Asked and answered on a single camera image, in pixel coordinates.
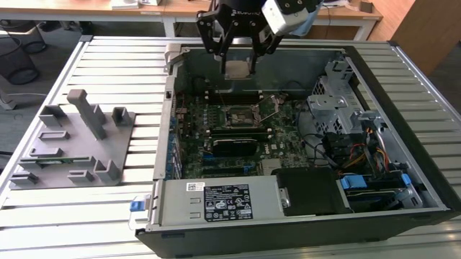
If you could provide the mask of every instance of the metal extrusion frame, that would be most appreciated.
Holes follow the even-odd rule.
[[[6,258],[158,258],[129,229],[129,203],[153,192],[155,151],[165,100],[165,50],[169,43],[199,44],[197,38],[103,37],[79,43],[44,104],[62,104],[63,94],[84,88],[102,109],[127,106],[137,113],[123,183],[117,187],[10,191],[8,175],[36,131],[31,123],[0,176],[0,253]],[[290,45],[354,45],[457,195],[461,194],[460,115],[419,72],[398,47],[384,42],[285,40]],[[368,89],[364,101],[377,110]],[[340,244],[221,256],[231,258],[334,259],[392,256],[459,258],[460,217],[424,226],[385,242]]]

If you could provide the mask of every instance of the metal bracket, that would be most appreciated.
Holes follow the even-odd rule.
[[[165,50],[165,62],[167,63],[167,67],[182,61],[183,53],[189,51],[189,49],[182,49],[182,46],[178,43],[169,44],[167,49]]]

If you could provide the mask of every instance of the warning label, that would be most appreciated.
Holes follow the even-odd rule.
[[[253,219],[247,185],[205,187],[205,219],[207,222]]]

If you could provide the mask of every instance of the red wire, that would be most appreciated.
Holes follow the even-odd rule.
[[[365,144],[364,143],[361,143],[361,144],[356,144],[353,147],[352,147],[352,151],[350,151],[350,156],[349,156],[349,159],[353,159],[353,155],[354,155],[354,148],[356,147],[358,147],[358,146],[365,146]]]

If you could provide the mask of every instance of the blue drive bracket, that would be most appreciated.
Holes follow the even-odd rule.
[[[130,211],[131,212],[143,212],[146,202],[145,201],[133,201],[130,202]]]
[[[409,175],[408,174],[402,174],[401,177],[402,177],[405,185],[410,185],[412,184],[412,179],[410,179]]]
[[[341,185],[345,190],[352,188],[366,188],[366,182],[361,175],[346,175],[341,179]]]

